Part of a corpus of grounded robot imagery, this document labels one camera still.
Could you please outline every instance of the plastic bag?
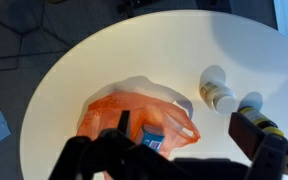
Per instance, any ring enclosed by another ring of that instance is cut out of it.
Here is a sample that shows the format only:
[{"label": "plastic bag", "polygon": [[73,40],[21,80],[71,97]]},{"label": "plastic bag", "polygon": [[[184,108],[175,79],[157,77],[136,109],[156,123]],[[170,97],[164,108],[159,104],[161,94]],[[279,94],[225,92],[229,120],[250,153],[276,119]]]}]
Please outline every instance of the plastic bag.
[{"label": "plastic bag", "polygon": [[169,157],[172,149],[195,143],[199,132],[185,111],[176,105],[133,92],[113,92],[88,106],[77,135],[92,140],[106,128],[116,128],[122,110],[130,110],[130,139],[136,136],[144,124],[159,128],[165,138],[159,153]]}]

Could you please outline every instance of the table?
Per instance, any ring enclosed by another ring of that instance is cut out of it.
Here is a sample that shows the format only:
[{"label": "table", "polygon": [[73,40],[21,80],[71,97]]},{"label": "table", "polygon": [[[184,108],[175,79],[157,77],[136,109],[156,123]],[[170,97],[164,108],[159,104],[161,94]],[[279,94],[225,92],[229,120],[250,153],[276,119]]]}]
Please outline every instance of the table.
[{"label": "table", "polygon": [[199,78],[215,65],[239,101],[256,95],[261,112],[288,138],[288,39],[260,23],[208,11],[168,11],[132,18],[79,43],[48,72],[25,114],[20,156],[25,179],[47,179],[85,101],[107,84],[134,76],[171,88],[193,104],[201,140],[174,157],[227,157],[249,164],[229,137],[229,115],[209,110]]}]

